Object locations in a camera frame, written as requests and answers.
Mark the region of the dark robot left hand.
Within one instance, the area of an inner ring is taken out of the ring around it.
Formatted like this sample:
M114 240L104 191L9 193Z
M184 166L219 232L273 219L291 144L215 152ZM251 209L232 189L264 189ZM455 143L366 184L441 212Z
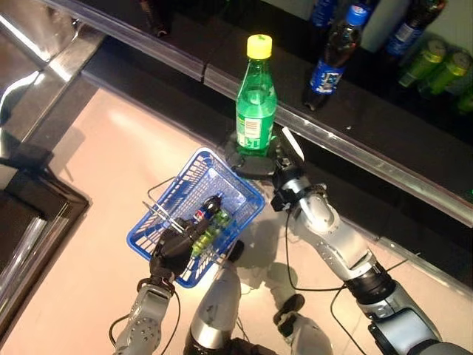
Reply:
M192 246L209 227L207 220L194 223L192 220L177 218L180 230L169 226L157 242L149 262L150 279L158 284L172 282L186 269L191 259Z

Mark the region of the dark robot right hand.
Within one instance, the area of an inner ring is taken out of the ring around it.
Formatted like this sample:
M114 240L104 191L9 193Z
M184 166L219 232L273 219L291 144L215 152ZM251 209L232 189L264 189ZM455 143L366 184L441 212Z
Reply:
M229 135L224 148L226 163L238 176L245 179L270 180L275 172L289 166L300 166L304 162L300 147L294 146L283 132L279 132L271 139L264 155L241 152L236 132Z

